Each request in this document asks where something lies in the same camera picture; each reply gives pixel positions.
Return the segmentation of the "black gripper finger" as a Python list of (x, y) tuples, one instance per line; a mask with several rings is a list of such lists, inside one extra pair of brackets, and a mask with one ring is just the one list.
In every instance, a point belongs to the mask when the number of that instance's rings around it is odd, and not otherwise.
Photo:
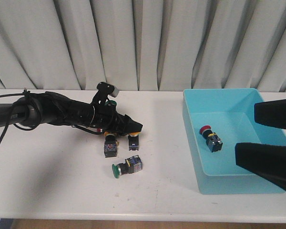
[(286, 99), (256, 103), (254, 119), (258, 124), (286, 130)]
[(286, 146), (235, 145), (236, 164), (286, 191)]
[(141, 132), (143, 127), (141, 123), (134, 121), (126, 114), (123, 116), (123, 123), (124, 123), (124, 128), (123, 128), (124, 135)]

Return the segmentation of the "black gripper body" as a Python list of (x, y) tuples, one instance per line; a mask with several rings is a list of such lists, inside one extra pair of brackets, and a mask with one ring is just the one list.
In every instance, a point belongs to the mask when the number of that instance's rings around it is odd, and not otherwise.
[(118, 113), (115, 105), (98, 105), (94, 108), (95, 112), (90, 127), (109, 132), (126, 132), (129, 116)]

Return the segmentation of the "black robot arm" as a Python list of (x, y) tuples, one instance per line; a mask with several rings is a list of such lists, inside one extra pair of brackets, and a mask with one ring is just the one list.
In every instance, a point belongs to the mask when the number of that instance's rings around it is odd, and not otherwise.
[[(183, 120), (202, 194), (286, 191), (286, 100), (263, 102), (255, 89), (187, 89)], [(30, 131), (40, 124), (66, 125), (104, 135), (104, 154), (117, 155), (117, 137), (139, 150), (143, 125), (119, 114), (112, 92), (90, 103), (55, 92), (18, 94), (0, 104), (0, 127)]]

